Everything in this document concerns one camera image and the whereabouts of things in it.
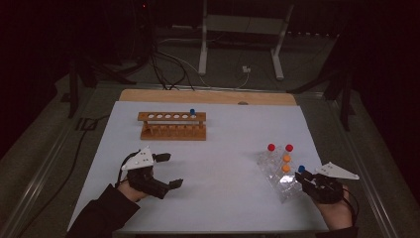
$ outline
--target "white tabletop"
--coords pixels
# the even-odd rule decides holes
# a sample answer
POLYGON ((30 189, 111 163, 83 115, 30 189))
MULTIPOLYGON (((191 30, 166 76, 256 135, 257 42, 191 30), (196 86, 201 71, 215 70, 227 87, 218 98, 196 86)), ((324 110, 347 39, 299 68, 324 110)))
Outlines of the white tabletop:
POLYGON ((326 230, 318 210, 302 196, 281 203, 257 165, 269 143, 292 144, 295 165, 313 172, 321 166, 299 106, 205 103, 116 102, 70 221, 109 183, 123 160, 150 146, 170 153, 154 167, 155 179, 184 179, 164 199, 149 196, 122 232, 251 233, 326 230), (207 114, 206 141, 141 141, 141 111, 207 114))

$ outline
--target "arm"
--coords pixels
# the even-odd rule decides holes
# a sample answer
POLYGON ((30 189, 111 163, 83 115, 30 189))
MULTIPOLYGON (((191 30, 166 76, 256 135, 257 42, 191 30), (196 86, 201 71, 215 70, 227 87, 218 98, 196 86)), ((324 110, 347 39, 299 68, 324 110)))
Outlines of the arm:
MULTIPOLYGON (((344 199, 349 200, 348 188, 344 185, 344 199)), ((334 204, 321 204, 314 201, 321 212, 329 232, 316 234, 317 238, 355 238, 358 237, 358 227, 353 225, 352 212, 343 201, 334 204)))
POLYGON ((127 181, 117 188, 109 184, 97 200, 91 200, 82 209, 66 238, 111 237, 140 209, 135 202, 146 196, 131 188, 127 181))

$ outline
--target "metal stand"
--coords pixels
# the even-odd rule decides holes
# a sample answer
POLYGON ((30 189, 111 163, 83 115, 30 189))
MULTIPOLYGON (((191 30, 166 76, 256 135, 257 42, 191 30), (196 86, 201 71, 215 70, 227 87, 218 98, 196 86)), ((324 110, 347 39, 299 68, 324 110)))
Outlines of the metal stand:
POLYGON ((283 80, 284 75, 281 69, 278 54, 281 49, 284 37, 286 35, 288 23, 294 5, 289 5, 284 19, 267 19, 267 18, 249 18, 235 16, 220 16, 207 14, 207 0, 203 2, 203 23, 201 38, 200 62, 198 64, 198 73, 206 74, 207 67, 207 31, 221 32, 243 32, 278 35, 278 42, 275 48, 271 49, 272 64, 274 66, 275 78, 283 80))

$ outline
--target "dark background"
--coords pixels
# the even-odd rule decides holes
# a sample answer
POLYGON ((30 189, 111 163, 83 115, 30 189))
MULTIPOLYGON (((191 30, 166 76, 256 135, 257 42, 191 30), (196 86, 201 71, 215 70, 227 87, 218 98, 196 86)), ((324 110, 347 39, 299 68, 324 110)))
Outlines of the dark background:
MULTIPOLYGON (((119 25, 124 26, 124 17, 130 13, 124 14, 124 8, 120 8, 118 14, 109 12, 114 25, 110 25, 110 19, 104 17, 104 12, 109 10, 107 7, 114 6, 116 9, 118 2, 1 2, 3 139, 0 157, 56 95, 53 84, 68 74, 68 59, 72 50, 88 51, 100 61, 118 62, 115 45, 119 39, 115 29, 119 25), (101 44, 98 44, 99 37, 103 40, 101 44)), ((200 1, 148 2, 154 7, 151 12, 153 23, 160 27, 170 28, 173 24, 197 27, 201 24, 200 1)), ((232 14, 232 9, 236 9, 235 15, 256 17, 284 14, 284 2, 281 1, 259 1, 261 4, 256 8, 247 8, 246 2, 211 0, 209 11, 232 14)), ((360 93, 392 157, 413 194, 420 200, 416 170, 417 160, 420 159, 420 110, 417 100, 420 51, 416 42, 418 38, 415 37, 420 35, 418 4, 391 0, 296 2, 288 28, 292 34, 343 36, 338 39, 325 67, 347 64, 356 68, 353 89, 360 93)))

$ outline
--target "wire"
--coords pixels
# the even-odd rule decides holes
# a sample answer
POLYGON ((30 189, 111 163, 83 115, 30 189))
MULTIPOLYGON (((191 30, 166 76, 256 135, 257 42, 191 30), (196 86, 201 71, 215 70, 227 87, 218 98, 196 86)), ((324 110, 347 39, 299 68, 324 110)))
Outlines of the wire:
MULTIPOLYGON (((102 116, 102 117, 97 118, 97 119, 87 118, 87 119, 93 120, 93 122, 88 126, 88 128, 91 127, 91 126, 93 126, 94 124, 97 124, 100 120, 105 119, 107 117, 109 117, 109 115, 102 116)), ((50 205, 50 203, 56 198, 56 196, 61 192, 61 190, 64 188, 65 184, 70 179, 71 175, 73 174, 73 171, 74 171, 74 168, 76 166, 76 163, 77 163, 77 159, 78 159, 78 155, 79 155, 79 152, 80 152, 80 148, 81 148, 83 139, 84 139, 85 135, 87 134, 87 132, 88 132, 88 130, 85 130, 83 132, 83 135, 81 136, 81 138, 79 140, 79 143, 77 145, 76 153, 74 154, 73 163, 71 165, 71 169, 68 172, 67 177, 62 182, 62 184, 59 186, 58 190, 52 195, 52 197, 44 204, 43 207, 41 207, 41 209, 34 215, 34 217, 28 222, 28 224, 21 230, 21 232, 17 236, 18 238, 21 237, 26 232, 26 230, 31 226, 31 224, 40 216, 40 214, 47 208, 47 206, 50 205)))
MULTIPOLYGON (((120 168, 122 168, 123 167, 123 165, 125 165, 129 160, 130 160, 130 158, 132 158, 133 156, 135 156, 136 154, 138 154, 139 153, 139 151, 140 150, 138 150, 137 152, 135 152, 135 153, 132 153, 132 154, 130 154, 126 159, 124 159, 124 161, 123 161, 123 163, 121 164, 121 167, 120 168)), ((124 181, 126 181, 126 179, 124 179, 124 180, 121 180, 121 174, 123 173, 123 170, 122 169, 120 169, 120 171, 118 172, 118 178, 117 178, 117 182, 115 182, 115 187, 117 187, 120 183, 122 183, 122 182, 124 182, 124 181)))
POLYGON ((248 79, 249 79, 249 78, 250 78, 250 73, 249 73, 249 72, 247 72, 247 79, 245 79, 245 82, 244 82, 241 86, 236 87, 235 89, 239 89, 239 88, 241 88, 241 87, 245 86, 245 84, 247 84, 247 82, 248 82, 248 79))
POLYGON ((185 68, 182 66, 182 64, 179 61, 176 61, 176 60, 173 60, 173 59, 167 59, 167 58, 159 57, 156 54, 153 55, 153 59, 155 61, 154 62, 154 69, 156 71, 157 78, 159 79, 160 83, 163 86, 163 89, 165 89, 165 90, 172 90, 173 88, 176 88, 177 89, 176 85, 179 84, 179 83, 181 83, 186 77, 187 77, 187 79, 189 81, 189 77, 187 76, 186 70, 185 70, 185 68), (182 72, 183 72, 182 78, 180 80, 176 81, 176 82, 170 82, 167 78, 164 77, 163 71, 158 67, 157 62, 156 62, 156 58, 157 59, 161 59, 161 60, 167 60, 169 62, 172 62, 172 63, 177 64, 182 69, 182 72), (167 88, 166 87, 166 83, 170 84, 170 88, 167 88))
POLYGON ((173 62, 173 63, 177 64, 182 69, 183 77, 179 81, 173 83, 171 87, 175 87, 177 84, 181 83, 186 78, 187 81, 188 81, 189 86, 191 87, 192 90, 194 90, 194 87, 192 86, 191 81, 189 80, 188 73, 187 73, 185 67, 180 62, 182 59, 173 57, 171 55, 168 55, 168 54, 165 54, 165 53, 162 53, 162 52, 157 52, 157 53, 168 58, 168 59, 165 59, 165 58, 160 58, 160 59, 168 60, 170 62, 173 62))
POLYGON ((356 197, 347 189, 343 188, 344 191, 348 192, 349 195, 354 199, 354 201, 356 202, 356 206, 357 206, 357 210, 355 211, 355 209, 353 208, 353 206, 350 204, 350 202, 345 199, 343 197, 343 201, 349 206, 350 211, 352 212, 352 221, 353 221, 353 225, 356 225, 356 221, 358 220, 358 216, 359 216, 359 203, 358 200, 356 199, 356 197))
POLYGON ((155 71, 155 75, 157 76, 157 80, 160 82, 162 89, 167 90, 166 87, 166 83, 170 83, 169 81, 166 80, 166 78, 163 76, 163 72, 161 71, 161 69, 158 67, 158 63, 157 60, 155 59, 155 55, 151 56, 151 60, 152 60, 152 67, 155 71))
POLYGON ((188 66, 190 66, 196 73, 197 73, 197 75, 198 75, 198 77, 200 78, 200 80, 201 80, 201 82, 205 85, 205 86, 207 86, 207 87, 209 87, 209 88, 212 88, 212 86, 210 86, 209 84, 207 84, 205 81, 204 81, 204 79, 200 76, 200 74, 198 73, 198 70, 193 66, 193 65, 191 65, 191 63, 189 63, 188 61, 186 61, 186 60, 184 60, 184 59, 180 59, 180 58, 177 58, 177 57, 174 57, 174 56, 171 56, 171 55, 169 55, 169 54, 167 54, 167 53, 163 53, 163 52, 160 52, 162 55, 165 55, 165 56, 167 56, 167 57, 171 57, 171 58, 174 58, 174 59, 176 59, 176 60, 179 60, 179 61, 181 61, 181 62, 183 62, 183 63, 185 63, 185 64, 187 64, 188 66))

